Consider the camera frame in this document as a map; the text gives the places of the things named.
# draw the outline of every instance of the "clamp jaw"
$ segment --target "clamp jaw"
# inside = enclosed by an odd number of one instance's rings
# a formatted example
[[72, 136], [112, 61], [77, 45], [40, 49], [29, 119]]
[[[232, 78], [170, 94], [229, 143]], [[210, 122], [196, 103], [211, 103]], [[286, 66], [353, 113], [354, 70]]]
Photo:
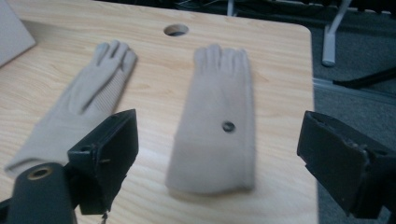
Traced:
[[[347, 215], [378, 218], [383, 205], [396, 214], [396, 151], [340, 120], [307, 111], [297, 155]], [[396, 223], [394, 215], [389, 223]]]

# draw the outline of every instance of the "black mount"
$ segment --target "black mount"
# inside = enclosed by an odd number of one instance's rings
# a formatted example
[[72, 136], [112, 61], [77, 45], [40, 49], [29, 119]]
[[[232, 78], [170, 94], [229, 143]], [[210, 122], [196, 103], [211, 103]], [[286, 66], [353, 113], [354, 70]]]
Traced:
[[396, 152], [332, 117], [305, 112], [297, 154], [347, 215], [396, 223]]
[[135, 111], [108, 117], [67, 152], [65, 167], [49, 162], [20, 174], [0, 203], [0, 223], [77, 223], [77, 205], [82, 215], [105, 214], [137, 153]]

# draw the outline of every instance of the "glove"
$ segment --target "glove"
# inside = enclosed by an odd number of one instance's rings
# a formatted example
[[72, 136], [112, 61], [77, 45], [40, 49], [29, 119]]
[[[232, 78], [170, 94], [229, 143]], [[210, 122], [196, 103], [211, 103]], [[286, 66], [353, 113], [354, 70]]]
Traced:
[[125, 43], [98, 45], [91, 62], [6, 165], [6, 174], [16, 177], [45, 162], [67, 164], [67, 151], [112, 114], [135, 62], [136, 55]]
[[248, 55], [211, 45], [196, 50], [194, 60], [165, 184], [200, 194], [253, 189], [255, 126]]

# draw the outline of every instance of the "hole in table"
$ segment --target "hole in table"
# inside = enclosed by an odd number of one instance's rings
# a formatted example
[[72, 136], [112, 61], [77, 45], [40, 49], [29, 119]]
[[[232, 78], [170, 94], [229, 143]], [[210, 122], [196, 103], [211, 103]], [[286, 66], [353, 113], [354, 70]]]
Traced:
[[184, 24], [173, 24], [165, 27], [163, 32], [169, 36], [185, 35], [189, 31], [189, 27]]

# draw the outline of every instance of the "wooden table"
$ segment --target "wooden table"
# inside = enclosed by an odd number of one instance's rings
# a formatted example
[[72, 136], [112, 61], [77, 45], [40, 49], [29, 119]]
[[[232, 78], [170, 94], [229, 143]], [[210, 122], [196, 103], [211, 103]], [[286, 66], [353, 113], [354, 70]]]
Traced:
[[[13, 157], [58, 96], [91, 59], [118, 39], [138, 55], [117, 111], [137, 111], [140, 151], [108, 223], [317, 223], [316, 181], [296, 155], [312, 109], [309, 31], [298, 25], [91, 1], [8, 1], [37, 45], [0, 68], [0, 166]], [[164, 28], [189, 31], [169, 36]], [[164, 185], [195, 49], [219, 43], [247, 51], [257, 125], [256, 189], [218, 197], [171, 196]], [[0, 172], [0, 200], [13, 179]], [[78, 223], [100, 216], [78, 215]]]

